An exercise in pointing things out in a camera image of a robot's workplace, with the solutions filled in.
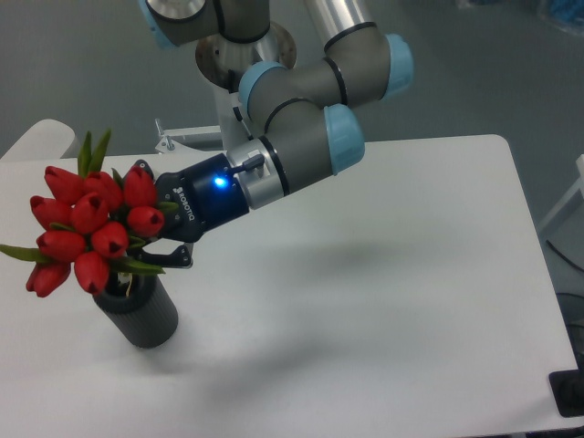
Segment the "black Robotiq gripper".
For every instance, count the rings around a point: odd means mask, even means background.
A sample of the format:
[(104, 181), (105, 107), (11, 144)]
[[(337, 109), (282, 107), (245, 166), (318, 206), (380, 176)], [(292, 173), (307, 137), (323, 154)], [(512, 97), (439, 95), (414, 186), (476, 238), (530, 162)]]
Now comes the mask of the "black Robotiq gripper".
[(165, 215), (161, 237), (183, 242), (176, 243), (168, 254), (147, 251), (150, 243), (131, 245), (128, 256), (139, 269), (192, 267), (192, 243), (203, 234), (249, 213), (241, 185), (230, 173), (231, 165), (223, 154), (179, 172), (163, 173), (159, 178), (159, 173), (145, 160), (137, 160), (133, 166), (150, 175), (161, 202), (178, 204), (176, 212)]

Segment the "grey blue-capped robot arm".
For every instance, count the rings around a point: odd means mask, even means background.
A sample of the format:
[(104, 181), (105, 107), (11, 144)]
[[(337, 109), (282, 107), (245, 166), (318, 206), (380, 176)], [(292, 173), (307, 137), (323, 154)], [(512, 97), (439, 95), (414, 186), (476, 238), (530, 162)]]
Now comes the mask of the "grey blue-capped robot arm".
[(297, 67), (266, 1), (143, 1), (158, 41), (197, 46), (207, 80), (229, 95), (224, 150), (156, 182), (178, 209), (161, 236), (191, 244), (252, 210), (358, 163), (365, 141), (353, 110), (412, 83), (401, 36), (385, 35), (361, 1), (309, 1), (324, 57)]

